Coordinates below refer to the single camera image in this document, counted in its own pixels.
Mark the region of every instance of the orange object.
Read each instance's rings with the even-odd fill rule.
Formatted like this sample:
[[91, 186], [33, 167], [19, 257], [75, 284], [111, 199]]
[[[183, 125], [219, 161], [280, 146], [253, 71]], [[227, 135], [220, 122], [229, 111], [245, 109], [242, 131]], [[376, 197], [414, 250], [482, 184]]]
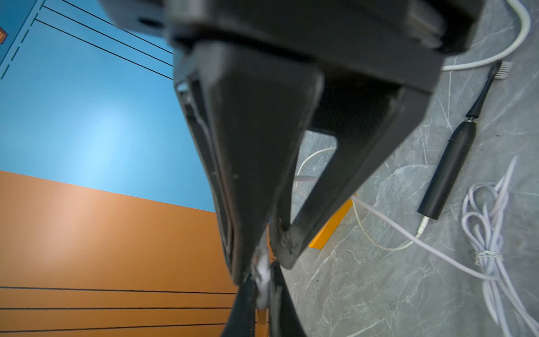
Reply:
[[254, 327], [256, 337], [268, 337], [270, 334], [270, 325], [268, 324], [268, 310], [257, 309], [257, 324]]
[[236, 291], [215, 213], [0, 171], [6, 336], [218, 337]]
[[352, 200], [348, 199], [341, 208], [333, 214], [333, 216], [328, 220], [328, 222], [322, 227], [320, 232], [314, 237], [314, 239], [309, 244], [309, 247], [322, 249], [324, 245], [329, 240], [329, 237], [337, 229], [337, 226], [341, 223], [348, 210], [352, 207]]
[[4, 41], [7, 39], [8, 33], [5, 32], [5, 30], [0, 27], [0, 44], [3, 44]]

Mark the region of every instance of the white cable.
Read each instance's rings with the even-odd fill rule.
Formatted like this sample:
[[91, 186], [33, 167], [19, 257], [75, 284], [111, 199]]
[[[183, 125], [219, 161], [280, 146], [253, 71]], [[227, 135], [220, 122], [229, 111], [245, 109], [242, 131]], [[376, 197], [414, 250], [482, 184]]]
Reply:
[[267, 244], [267, 233], [260, 238], [254, 251], [252, 268], [254, 282], [257, 285], [256, 304], [258, 309], [267, 309], [270, 301], [270, 249]]
[[[307, 196], [305, 194], [303, 194], [303, 192], [300, 190], [298, 182], [316, 182], [316, 180], [318, 178], [315, 177], [315, 176], [300, 175], [301, 170], [304, 168], [305, 164], [307, 164], [307, 162], [309, 160], [311, 160], [312, 158], [314, 158], [315, 156], [317, 156], [317, 155], [319, 155], [321, 153], [324, 153], [324, 152], [333, 151], [335, 149], [336, 149], [335, 147], [328, 147], [328, 148], [325, 148], [325, 149], [315, 151], [314, 153], [312, 153], [310, 156], [308, 156], [307, 158], [305, 158], [305, 160], [303, 160], [301, 162], [300, 167], [298, 169], [298, 175], [296, 175], [294, 177], [294, 184], [295, 184], [296, 188], [298, 189], [299, 194], [301, 194], [303, 197], [307, 198]], [[370, 237], [370, 235], [367, 233], [365, 227], [363, 227], [363, 224], [361, 223], [360, 217], [357, 214], [356, 205], [354, 203], [352, 203], [352, 206], [354, 207], [354, 213], [356, 215], [357, 223], [360, 225], [361, 230], [363, 230], [363, 233], [365, 233], [365, 235], [367, 236], [367, 239], [369, 239], [369, 241], [371, 241], [373, 245], [377, 246], [380, 249], [387, 250], [387, 251], [399, 251], [399, 250], [406, 249], [406, 248], [410, 247], [413, 244], [413, 241], [407, 241], [407, 242], [403, 243], [402, 245], [400, 245], [399, 247], [396, 247], [396, 248], [388, 248], [388, 247], [384, 247], [384, 246], [379, 245], [378, 243], [376, 243]], [[427, 227], [428, 222], [429, 222], [429, 218], [428, 217], [423, 217], [423, 220], [421, 221], [421, 224], [420, 224], [420, 226], [419, 226], [419, 228], [417, 230], [416, 238], [419, 238], [421, 236], [421, 234], [423, 234], [423, 231]]]
[[[526, 325], [528, 325], [532, 331], [533, 335], [539, 337], [539, 323], [537, 323], [537, 321], [526, 312], [522, 301], [517, 295], [515, 288], [509, 279], [509, 275], [507, 274], [503, 264], [503, 257], [500, 253], [503, 244], [503, 238], [501, 236], [503, 211], [509, 201], [509, 193], [507, 189], [511, 175], [513, 174], [513, 170], [515, 168], [515, 163], [516, 157], [511, 160], [506, 173], [497, 184], [480, 183], [472, 185], [462, 203], [463, 216], [461, 225], [464, 232], [468, 236], [470, 243], [475, 249], [476, 263], [480, 266], [482, 271], [481, 273], [458, 263], [449, 256], [417, 239], [408, 233], [404, 228], [399, 226], [396, 222], [373, 208], [371, 205], [359, 200], [356, 196], [351, 196], [350, 198], [354, 202], [357, 202], [372, 212], [374, 215], [389, 223], [409, 240], [441, 257], [458, 269], [482, 279], [485, 304], [494, 322], [501, 327], [505, 337], [511, 336], [511, 333], [509, 331], [505, 311], [503, 309], [500, 290], [513, 305], [515, 313], [518, 314], [517, 320], [524, 321], [524, 323], [526, 323]], [[495, 198], [494, 206], [490, 211], [486, 203], [482, 207], [478, 207], [477, 203], [475, 202], [474, 194], [481, 189], [486, 189]], [[479, 223], [473, 228], [473, 234], [469, 228], [469, 220], [471, 218], [479, 220]]]
[[[311, 160], [312, 158], [314, 158], [315, 156], [317, 156], [317, 155], [319, 155], [321, 153], [324, 153], [324, 152], [327, 152], [327, 151], [333, 151], [335, 149], [336, 149], [336, 147], [328, 147], [326, 149], [321, 149], [321, 150], [318, 150], [318, 151], [312, 153], [312, 155], [308, 156], [307, 158], [305, 158], [305, 160], [301, 163], [300, 168], [298, 169], [298, 175], [296, 175], [296, 177], [301, 177], [301, 175], [300, 175], [301, 170], [303, 169], [303, 167], [305, 166], [305, 164], [309, 160]], [[294, 185], [298, 189], [299, 194], [301, 194], [304, 198], [306, 198], [307, 196], [305, 194], [303, 194], [303, 192], [300, 190], [300, 186], [298, 185], [298, 181], [306, 181], [306, 180], [297, 180], [296, 178], [294, 178], [294, 180], [296, 180], [294, 182]]]
[[484, 66], [492, 62], [496, 62], [498, 60], [503, 59], [504, 57], [511, 54], [512, 52], [514, 52], [522, 44], [522, 42], [524, 42], [524, 39], [526, 39], [526, 36], [530, 32], [530, 27], [531, 27], [530, 14], [526, 10], [526, 8], [522, 5], [522, 3], [520, 3], [519, 0], [506, 0], [506, 1], [507, 1], [507, 4], [509, 4], [509, 6], [511, 6], [511, 8], [518, 15], [519, 20], [520, 20], [520, 32], [519, 32], [519, 35], [516, 37], [516, 39], [513, 41], [513, 43], [511, 43], [511, 45], [507, 47], [504, 51], [494, 56], [491, 56], [489, 58], [475, 61], [475, 62], [470, 62], [470, 63], [443, 66], [441, 69], [442, 71], [471, 69], [471, 68]]
[[[365, 233], [365, 236], [367, 236], [367, 239], [369, 239], [369, 241], [371, 241], [371, 243], [373, 245], [377, 246], [380, 249], [387, 250], [387, 251], [390, 251], [390, 252], [394, 252], [394, 251], [399, 251], [399, 250], [406, 249], [406, 248], [410, 247], [413, 244], [412, 240], [408, 240], [407, 242], [403, 243], [402, 245], [400, 245], [399, 247], [396, 247], [396, 248], [388, 248], [388, 247], [384, 247], [384, 246], [379, 245], [376, 241], [373, 240], [373, 238], [370, 237], [369, 233], [367, 233], [367, 231], [365, 230], [365, 227], [363, 227], [363, 224], [361, 223], [361, 220], [360, 220], [360, 216], [357, 213], [356, 204], [352, 203], [352, 207], [354, 207], [354, 214], [356, 215], [357, 224], [360, 226], [363, 233]], [[423, 217], [423, 220], [421, 220], [421, 224], [419, 226], [419, 229], [417, 230], [416, 238], [419, 238], [421, 236], [421, 234], [423, 234], [423, 231], [427, 227], [427, 223], [429, 222], [429, 219], [430, 218], [427, 217], [427, 216]]]

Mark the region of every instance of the toothbrush head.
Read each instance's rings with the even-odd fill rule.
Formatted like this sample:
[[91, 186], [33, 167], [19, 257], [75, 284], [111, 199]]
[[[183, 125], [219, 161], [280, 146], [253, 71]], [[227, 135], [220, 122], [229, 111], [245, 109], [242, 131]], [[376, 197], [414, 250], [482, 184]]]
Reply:
[[513, 62], [503, 61], [494, 78], [497, 80], [505, 80], [507, 76], [509, 76], [512, 67]]

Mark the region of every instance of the blue wall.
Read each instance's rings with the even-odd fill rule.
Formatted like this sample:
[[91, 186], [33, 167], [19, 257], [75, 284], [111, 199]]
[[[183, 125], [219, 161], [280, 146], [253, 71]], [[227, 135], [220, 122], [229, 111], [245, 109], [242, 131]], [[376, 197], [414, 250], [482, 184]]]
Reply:
[[45, 1], [0, 65], [0, 170], [214, 211], [170, 48], [90, 15], [108, 20], [95, 0], [69, 3]]
[[0, 0], [0, 27], [8, 33], [7, 39], [0, 44], [0, 62], [35, 3], [36, 0]]

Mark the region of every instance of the gray marble surface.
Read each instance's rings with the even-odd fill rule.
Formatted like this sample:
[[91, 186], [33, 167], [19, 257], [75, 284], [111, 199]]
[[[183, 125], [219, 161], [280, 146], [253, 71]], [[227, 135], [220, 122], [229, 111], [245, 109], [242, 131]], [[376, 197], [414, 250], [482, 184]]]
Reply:
[[[539, 25], [534, 18], [539, 2], [524, 0], [523, 4], [531, 12], [531, 33], [507, 58], [514, 62], [509, 78], [493, 84], [474, 146], [445, 210], [422, 239], [475, 268], [472, 248], [460, 227], [464, 193], [475, 182], [498, 180], [510, 158], [518, 154], [502, 253], [526, 308], [539, 318]], [[502, 0], [487, 0], [472, 49], [448, 63], [488, 57], [508, 46], [519, 29], [518, 19], [509, 12]], [[425, 120], [359, 188], [358, 196], [415, 232], [421, 220], [416, 210], [430, 177], [487, 72], [488, 67], [482, 67], [443, 73]], [[334, 144], [329, 137], [309, 133], [300, 161]], [[315, 158], [304, 174], [319, 174], [330, 156]], [[293, 213], [302, 202], [295, 192]], [[405, 241], [361, 209], [360, 218], [382, 245]], [[308, 248], [285, 277], [300, 320], [312, 337], [501, 336], [486, 310], [480, 280], [417, 246], [400, 252], [374, 247], [352, 211], [323, 250]]]

